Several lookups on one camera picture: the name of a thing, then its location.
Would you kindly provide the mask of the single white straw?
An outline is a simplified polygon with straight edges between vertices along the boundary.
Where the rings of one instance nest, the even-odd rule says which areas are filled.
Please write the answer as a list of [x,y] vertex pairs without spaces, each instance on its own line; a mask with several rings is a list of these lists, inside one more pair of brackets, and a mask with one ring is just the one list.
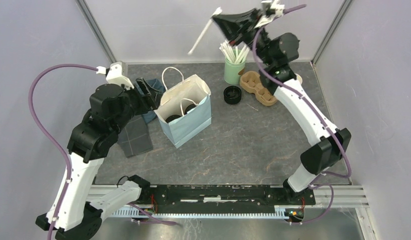
[[198,38],[196,39],[195,43],[193,44],[192,48],[188,51],[188,55],[192,55],[193,52],[195,51],[195,49],[197,48],[197,46],[199,45],[200,41],[202,40],[202,38],[204,37],[204,35],[206,34],[207,30],[209,29],[209,27],[212,25],[213,23],[213,17],[217,16],[219,14],[222,13],[222,8],[218,7],[213,14],[211,15],[211,17],[209,18],[209,20],[207,21],[206,25],[204,26],[204,28],[202,29],[201,33],[199,34]]

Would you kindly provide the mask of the light blue paper bag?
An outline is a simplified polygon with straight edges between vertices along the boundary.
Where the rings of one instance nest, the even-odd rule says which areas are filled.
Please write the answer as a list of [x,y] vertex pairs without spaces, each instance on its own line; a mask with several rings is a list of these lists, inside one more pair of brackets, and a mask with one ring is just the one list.
[[[161,82],[165,92],[158,109],[154,112],[159,119],[163,133],[176,148],[179,148],[212,123],[212,92],[207,83],[196,74],[188,78],[181,74],[181,81],[178,84],[167,87],[165,72],[168,69],[180,72],[172,66],[163,70]],[[185,109],[191,104],[195,104],[196,107],[185,114]],[[166,118],[171,115],[182,117],[166,123]]]

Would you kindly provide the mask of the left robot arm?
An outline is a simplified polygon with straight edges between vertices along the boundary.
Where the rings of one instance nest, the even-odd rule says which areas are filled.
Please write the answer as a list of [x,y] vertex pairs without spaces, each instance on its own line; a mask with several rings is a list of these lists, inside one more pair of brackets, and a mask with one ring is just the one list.
[[133,175],[120,187],[88,201],[91,185],[119,134],[134,116],[156,110],[163,92],[143,78],[136,86],[106,83],[90,96],[90,109],[73,130],[65,157],[70,162],[51,209],[36,218],[36,225],[57,240],[89,240],[103,221],[126,204],[146,203],[151,197],[150,183]]

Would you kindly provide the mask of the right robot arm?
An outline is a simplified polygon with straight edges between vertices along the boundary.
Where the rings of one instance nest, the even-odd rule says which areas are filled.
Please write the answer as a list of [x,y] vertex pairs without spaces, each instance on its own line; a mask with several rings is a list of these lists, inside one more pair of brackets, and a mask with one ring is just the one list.
[[288,204],[297,203],[302,191],[340,160],[347,160],[351,140],[347,128],[340,129],[317,108],[306,94],[290,62],[299,57],[299,39],[290,32],[270,38],[265,27],[284,15],[298,11],[303,5],[286,8],[277,1],[263,1],[260,9],[238,14],[212,14],[228,43],[247,45],[260,71],[265,89],[280,101],[302,128],[310,148],[300,156],[297,170],[284,182],[282,198]]

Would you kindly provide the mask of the black coffee cup lid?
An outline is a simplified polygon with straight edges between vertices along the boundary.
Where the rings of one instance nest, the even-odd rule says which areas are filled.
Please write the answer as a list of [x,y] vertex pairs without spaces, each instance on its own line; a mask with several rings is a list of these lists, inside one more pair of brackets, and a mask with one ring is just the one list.
[[184,113],[187,114],[189,111],[191,111],[192,109],[194,109],[196,107],[195,104],[190,104],[189,106],[187,106],[187,108],[185,109]]

